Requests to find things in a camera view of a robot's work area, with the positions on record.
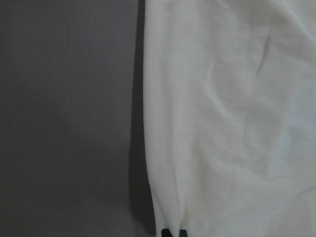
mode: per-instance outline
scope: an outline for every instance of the white curtain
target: white curtain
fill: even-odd
[[[147,0],[157,237],[316,236],[316,1]]]

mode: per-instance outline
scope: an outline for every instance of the white sheet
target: white sheet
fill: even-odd
[[[147,0],[157,236],[316,237],[316,1]]]

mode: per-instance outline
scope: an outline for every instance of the black object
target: black object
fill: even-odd
[[[169,229],[163,229],[161,231],[161,237],[172,237],[172,234]],[[186,230],[180,230],[179,237],[188,237]]]
[[[186,230],[180,230],[179,237],[188,237],[188,233]]]
[[[169,229],[163,229],[161,231],[161,237],[172,237],[172,234]]]

